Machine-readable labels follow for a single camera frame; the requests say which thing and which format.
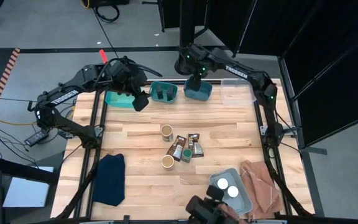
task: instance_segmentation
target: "orange and black striped tape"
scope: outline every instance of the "orange and black striped tape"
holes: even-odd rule
[[[11,75],[11,71],[13,69],[13,66],[15,65],[15,62],[17,60],[17,57],[19,56],[19,52],[20,49],[16,48],[12,51],[11,57],[8,61],[8,63],[6,64],[6,68],[4,70],[4,73],[2,74],[2,77],[0,79],[0,98],[2,95],[2,91],[5,88],[5,85],[7,83],[7,80],[9,78],[9,76]]]

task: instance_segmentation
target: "black curtain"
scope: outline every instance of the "black curtain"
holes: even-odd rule
[[[258,0],[239,52],[283,55],[316,4],[316,0]]]
[[[179,27],[180,0],[162,0],[164,28]],[[195,24],[203,26],[206,12],[206,0],[195,1]]]
[[[358,46],[298,99],[306,145],[358,123]]]
[[[210,0],[208,28],[232,52],[242,38],[252,0]]]
[[[297,94],[358,40],[358,0],[327,0],[284,55]]]

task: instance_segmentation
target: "white cup lid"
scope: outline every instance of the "white cup lid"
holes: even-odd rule
[[[239,195],[239,189],[235,186],[230,186],[227,193],[230,197],[237,197],[237,195]]]
[[[218,187],[222,190],[226,189],[228,187],[229,183],[225,178],[220,178],[218,180]]]

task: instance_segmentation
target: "gray tray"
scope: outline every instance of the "gray tray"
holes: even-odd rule
[[[242,184],[239,173],[234,168],[230,168],[219,172],[217,174],[213,174],[209,177],[209,184],[217,187],[216,182],[220,178],[225,178],[230,186],[236,186],[239,189],[239,195],[235,198],[231,198],[227,194],[227,190],[223,195],[223,202],[226,202],[230,207],[236,211],[238,215],[245,214],[252,210],[252,202],[249,200],[248,193],[244,184]]]

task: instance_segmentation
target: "brown packet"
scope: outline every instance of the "brown packet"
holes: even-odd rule
[[[204,151],[203,148],[198,143],[198,140],[200,139],[200,134],[188,134],[189,138],[189,149],[193,153],[192,157],[203,157]]]
[[[183,151],[186,141],[187,141],[186,138],[184,138],[182,136],[177,136],[177,138],[175,139],[175,142],[168,149],[167,154],[171,155],[174,160],[180,161],[181,152]]]

